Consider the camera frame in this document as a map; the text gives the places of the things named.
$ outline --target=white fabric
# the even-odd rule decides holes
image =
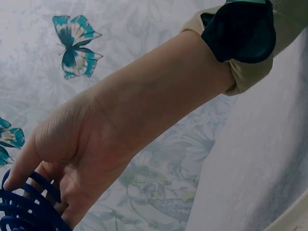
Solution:
[[[262,231],[308,187],[307,29],[238,97],[204,161],[186,231]]]

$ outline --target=fingernail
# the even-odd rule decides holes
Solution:
[[[11,191],[11,189],[9,188],[9,180],[8,179],[6,179],[5,180],[5,182],[4,182],[4,184],[3,184],[3,187],[4,187],[4,190],[6,190],[6,191]]]
[[[8,179],[5,180],[3,187],[5,190],[8,190]]]

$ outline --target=sleeve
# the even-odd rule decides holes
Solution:
[[[308,0],[271,0],[274,8],[274,26],[276,30],[276,45],[270,57],[257,64],[241,63],[229,60],[235,85],[228,89],[226,95],[236,95],[245,92],[272,69],[273,58],[289,46],[308,25],[308,14],[303,9],[308,9]],[[199,11],[187,21],[181,32],[193,30],[199,35],[204,31],[201,14],[215,14],[220,6]]]

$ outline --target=butterfly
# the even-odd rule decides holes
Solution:
[[[8,121],[0,117],[0,166],[13,161],[4,147],[21,149],[24,143],[24,132],[20,128],[12,128]]]
[[[91,77],[97,61],[103,56],[82,46],[102,34],[95,32],[83,15],[73,19],[70,16],[54,16],[52,21],[61,43],[65,46],[62,58],[64,78]]]

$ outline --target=blue basket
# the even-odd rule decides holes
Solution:
[[[61,219],[61,216],[53,208],[52,204],[45,199],[33,186],[25,183],[22,189],[30,197],[26,198],[3,189],[3,184],[10,171],[7,171],[2,179],[0,189],[0,211],[5,216],[0,219],[0,229],[2,231],[72,231],[72,229]],[[54,201],[60,203],[60,191],[54,188],[40,174],[33,172],[30,176],[36,181]]]

